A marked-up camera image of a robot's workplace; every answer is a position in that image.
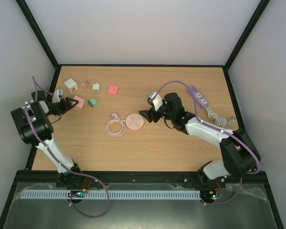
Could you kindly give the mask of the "grey metal tray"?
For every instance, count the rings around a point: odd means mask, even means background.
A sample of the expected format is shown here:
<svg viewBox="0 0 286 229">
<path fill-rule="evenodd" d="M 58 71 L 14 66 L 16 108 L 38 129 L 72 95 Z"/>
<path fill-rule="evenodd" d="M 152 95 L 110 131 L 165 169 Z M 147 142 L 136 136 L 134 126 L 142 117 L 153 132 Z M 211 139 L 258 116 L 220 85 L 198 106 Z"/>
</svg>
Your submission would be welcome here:
<svg viewBox="0 0 286 229">
<path fill-rule="evenodd" d="M 17 185 L 5 229 L 275 229 L 263 185 L 228 184 L 212 194 L 167 184 L 111 184 L 72 196 L 49 183 Z"/>
</svg>

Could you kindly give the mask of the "white tiger cube plug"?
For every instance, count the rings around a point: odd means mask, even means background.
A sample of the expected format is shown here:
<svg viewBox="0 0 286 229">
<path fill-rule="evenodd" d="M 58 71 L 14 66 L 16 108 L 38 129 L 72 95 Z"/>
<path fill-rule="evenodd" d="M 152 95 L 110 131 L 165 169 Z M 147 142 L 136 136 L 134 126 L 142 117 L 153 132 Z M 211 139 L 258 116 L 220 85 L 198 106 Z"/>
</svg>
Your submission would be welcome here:
<svg viewBox="0 0 286 229">
<path fill-rule="evenodd" d="M 64 82 L 64 85 L 69 89 L 71 93 L 77 91 L 79 89 L 77 83 L 72 79 L 68 79 Z"/>
</svg>

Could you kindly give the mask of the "round pink socket base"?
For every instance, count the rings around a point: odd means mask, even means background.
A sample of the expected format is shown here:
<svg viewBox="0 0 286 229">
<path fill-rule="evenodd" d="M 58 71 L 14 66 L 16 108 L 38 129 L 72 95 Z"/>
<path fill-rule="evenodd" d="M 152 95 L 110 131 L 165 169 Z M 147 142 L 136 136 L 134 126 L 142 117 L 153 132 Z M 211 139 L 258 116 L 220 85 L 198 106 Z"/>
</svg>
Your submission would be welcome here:
<svg viewBox="0 0 286 229">
<path fill-rule="evenodd" d="M 130 114 L 125 119 L 125 125 L 131 131 L 140 131 L 144 125 L 144 118 L 137 113 Z"/>
</svg>

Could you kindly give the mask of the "purple power strip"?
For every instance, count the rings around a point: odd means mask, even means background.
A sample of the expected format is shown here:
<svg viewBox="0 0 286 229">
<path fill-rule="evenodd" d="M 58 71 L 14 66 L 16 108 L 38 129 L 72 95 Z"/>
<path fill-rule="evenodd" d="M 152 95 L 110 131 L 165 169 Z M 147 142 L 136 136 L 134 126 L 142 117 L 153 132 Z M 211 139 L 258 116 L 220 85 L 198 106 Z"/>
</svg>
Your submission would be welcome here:
<svg viewBox="0 0 286 229">
<path fill-rule="evenodd" d="M 207 101 L 207 99 L 200 93 L 200 91 L 195 86 L 189 86 L 187 92 L 190 96 L 194 98 L 196 105 L 198 105 L 201 109 L 205 109 L 209 106 L 209 102 Z"/>
</svg>

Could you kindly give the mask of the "red pink plug adapter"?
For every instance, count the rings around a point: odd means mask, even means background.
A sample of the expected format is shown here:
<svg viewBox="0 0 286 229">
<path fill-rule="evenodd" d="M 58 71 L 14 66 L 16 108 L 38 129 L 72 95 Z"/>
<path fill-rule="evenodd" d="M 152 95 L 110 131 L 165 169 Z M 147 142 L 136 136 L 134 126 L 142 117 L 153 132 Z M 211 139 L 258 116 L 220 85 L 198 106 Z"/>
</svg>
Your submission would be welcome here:
<svg viewBox="0 0 286 229">
<path fill-rule="evenodd" d="M 108 93 L 109 95 L 117 95 L 118 90 L 119 90 L 119 86 L 117 86 L 117 85 L 110 85 L 110 86 L 108 87 L 107 93 Z"/>
</svg>

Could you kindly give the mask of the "black frame rail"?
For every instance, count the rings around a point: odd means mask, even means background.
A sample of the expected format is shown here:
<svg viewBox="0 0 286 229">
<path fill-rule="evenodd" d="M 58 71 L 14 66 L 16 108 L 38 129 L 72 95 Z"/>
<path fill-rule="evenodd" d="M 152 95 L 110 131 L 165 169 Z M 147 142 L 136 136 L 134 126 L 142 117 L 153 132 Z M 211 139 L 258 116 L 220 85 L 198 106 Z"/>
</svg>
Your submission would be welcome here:
<svg viewBox="0 0 286 229">
<path fill-rule="evenodd" d="M 206 189 L 225 187 L 226 183 L 238 183 L 239 179 L 233 177 L 219 177 L 215 180 L 201 181 L 197 172 L 106 172 L 84 171 L 85 174 L 98 178 L 106 185 L 109 184 L 170 184 L 181 185 L 185 188 Z M 14 178 L 13 185 L 24 183 L 54 183 L 57 187 L 84 187 L 87 182 L 84 178 L 71 175 L 63 178 L 55 171 L 19 170 Z"/>
</svg>

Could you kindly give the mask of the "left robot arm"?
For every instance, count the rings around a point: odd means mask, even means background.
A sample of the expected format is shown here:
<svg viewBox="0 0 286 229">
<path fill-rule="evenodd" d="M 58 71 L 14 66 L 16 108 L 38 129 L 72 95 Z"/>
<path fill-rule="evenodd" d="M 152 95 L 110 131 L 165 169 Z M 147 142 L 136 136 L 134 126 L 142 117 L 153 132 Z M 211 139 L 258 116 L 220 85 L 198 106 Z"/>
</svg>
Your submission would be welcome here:
<svg viewBox="0 0 286 229">
<path fill-rule="evenodd" d="M 46 92 L 41 90 L 31 95 L 31 102 L 10 112 L 20 138 L 24 143 L 41 150 L 51 160 L 57 168 L 60 182 L 79 187 L 83 183 L 83 178 L 79 176 L 82 171 L 54 140 L 54 129 L 48 118 L 50 115 L 61 117 L 79 101 L 69 97 L 59 98 L 56 102 L 48 101 Z"/>
</svg>

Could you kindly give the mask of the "green plug adapter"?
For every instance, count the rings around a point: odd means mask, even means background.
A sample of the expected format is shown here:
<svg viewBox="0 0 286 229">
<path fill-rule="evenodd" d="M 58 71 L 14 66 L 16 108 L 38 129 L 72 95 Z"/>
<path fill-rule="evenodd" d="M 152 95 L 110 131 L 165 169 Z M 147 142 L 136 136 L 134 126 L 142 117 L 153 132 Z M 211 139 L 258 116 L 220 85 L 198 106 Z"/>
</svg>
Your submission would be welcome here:
<svg viewBox="0 0 286 229">
<path fill-rule="evenodd" d="M 94 97 L 89 99 L 87 102 L 88 102 L 90 107 L 94 107 L 98 104 L 98 101 Z"/>
</svg>

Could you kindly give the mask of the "pale pink socket cube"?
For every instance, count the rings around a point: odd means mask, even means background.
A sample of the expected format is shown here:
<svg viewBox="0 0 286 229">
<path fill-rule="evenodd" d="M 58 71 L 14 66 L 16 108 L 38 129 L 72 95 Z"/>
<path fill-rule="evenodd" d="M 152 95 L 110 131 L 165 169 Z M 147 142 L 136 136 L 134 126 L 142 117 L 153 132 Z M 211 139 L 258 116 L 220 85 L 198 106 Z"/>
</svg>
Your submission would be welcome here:
<svg viewBox="0 0 286 229">
<path fill-rule="evenodd" d="M 73 105 L 73 109 L 77 110 L 77 111 L 81 110 L 83 108 L 85 100 L 79 96 L 76 96 L 76 95 L 73 96 L 72 99 L 77 101 L 77 102 L 75 102 L 75 101 L 71 102 L 71 104 Z"/>
</svg>

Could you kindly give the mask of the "white charger plug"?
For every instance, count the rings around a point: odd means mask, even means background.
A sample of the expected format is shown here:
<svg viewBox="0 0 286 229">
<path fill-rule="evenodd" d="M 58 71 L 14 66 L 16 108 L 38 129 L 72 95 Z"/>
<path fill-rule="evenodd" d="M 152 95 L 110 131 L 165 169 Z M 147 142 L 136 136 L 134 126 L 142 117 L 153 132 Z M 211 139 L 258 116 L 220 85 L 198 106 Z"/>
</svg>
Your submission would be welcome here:
<svg viewBox="0 0 286 229">
<path fill-rule="evenodd" d="M 94 83 L 92 85 L 92 91 L 95 92 L 95 93 L 99 92 L 100 91 L 100 84 L 99 83 Z"/>
</svg>

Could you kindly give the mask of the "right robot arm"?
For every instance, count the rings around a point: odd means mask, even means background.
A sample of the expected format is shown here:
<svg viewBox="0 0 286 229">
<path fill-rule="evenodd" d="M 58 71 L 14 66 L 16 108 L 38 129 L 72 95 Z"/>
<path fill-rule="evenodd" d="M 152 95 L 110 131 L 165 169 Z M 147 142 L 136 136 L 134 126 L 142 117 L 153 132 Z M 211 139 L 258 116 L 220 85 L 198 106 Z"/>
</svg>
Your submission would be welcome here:
<svg viewBox="0 0 286 229">
<path fill-rule="evenodd" d="M 169 120 L 177 131 L 201 138 L 220 149 L 222 160 L 207 162 L 197 171 L 202 186 L 208 187 L 220 177 L 240 179 L 260 171 L 260 154 L 244 129 L 224 129 L 205 122 L 184 109 L 177 93 L 168 93 L 162 98 L 152 92 L 147 101 L 151 108 L 139 113 L 149 123 L 157 123 L 161 118 Z"/>
</svg>

